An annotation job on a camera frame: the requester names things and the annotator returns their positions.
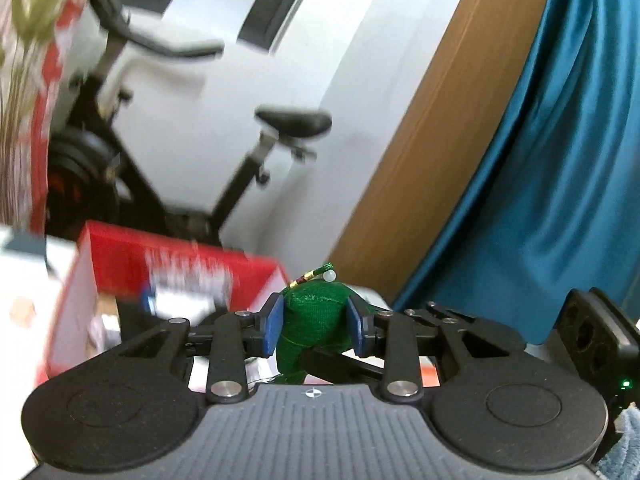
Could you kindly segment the blue parcel with white label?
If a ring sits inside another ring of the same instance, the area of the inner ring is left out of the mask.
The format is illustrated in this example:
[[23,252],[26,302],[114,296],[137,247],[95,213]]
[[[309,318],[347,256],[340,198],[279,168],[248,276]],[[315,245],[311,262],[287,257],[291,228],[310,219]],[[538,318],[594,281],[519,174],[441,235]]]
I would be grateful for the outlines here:
[[192,324],[229,305],[231,290],[227,284],[213,287],[147,284],[140,295],[142,307],[152,315],[168,318],[187,318]]

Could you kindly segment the teal blue curtain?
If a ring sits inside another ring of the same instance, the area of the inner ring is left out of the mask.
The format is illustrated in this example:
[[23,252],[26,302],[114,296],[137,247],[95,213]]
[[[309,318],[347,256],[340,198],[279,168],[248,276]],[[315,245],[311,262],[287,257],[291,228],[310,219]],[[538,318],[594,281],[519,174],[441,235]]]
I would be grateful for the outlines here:
[[547,0],[498,129],[393,301],[544,341],[567,293],[639,316],[639,0]]

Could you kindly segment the black exercise bike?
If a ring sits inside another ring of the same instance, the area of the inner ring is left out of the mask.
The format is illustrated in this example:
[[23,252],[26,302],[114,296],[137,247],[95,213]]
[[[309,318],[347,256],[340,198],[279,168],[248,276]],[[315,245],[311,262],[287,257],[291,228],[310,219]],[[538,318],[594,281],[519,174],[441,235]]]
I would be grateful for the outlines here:
[[303,0],[264,50],[217,39],[246,0],[174,0],[136,12],[138,32],[90,1],[107,45],[51,136],[47,233],[73,240],[98,220],[259,248],[293,229],[342,57],[321,39],[320,0]]

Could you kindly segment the red strawberry cardboard box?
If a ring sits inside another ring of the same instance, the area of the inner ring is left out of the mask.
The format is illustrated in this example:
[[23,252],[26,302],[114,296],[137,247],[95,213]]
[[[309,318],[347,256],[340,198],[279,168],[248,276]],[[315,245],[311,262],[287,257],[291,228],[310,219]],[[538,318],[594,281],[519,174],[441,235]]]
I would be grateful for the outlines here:
[[36,383],[87,359],[89,324],[102,294],[141,300],[156,286],[218,289],[232,310],[256,311],[288,282],[277,260],[89,221],[52,314]]

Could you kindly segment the wooden door frame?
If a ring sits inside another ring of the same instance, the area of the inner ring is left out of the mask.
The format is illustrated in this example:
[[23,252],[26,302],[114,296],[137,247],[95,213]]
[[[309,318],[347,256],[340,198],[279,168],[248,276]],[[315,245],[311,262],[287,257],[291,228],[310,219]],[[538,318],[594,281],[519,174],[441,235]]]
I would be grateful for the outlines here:
[[546,0],[460,0],[331,252],[340,278],[393,301],[488,149]]

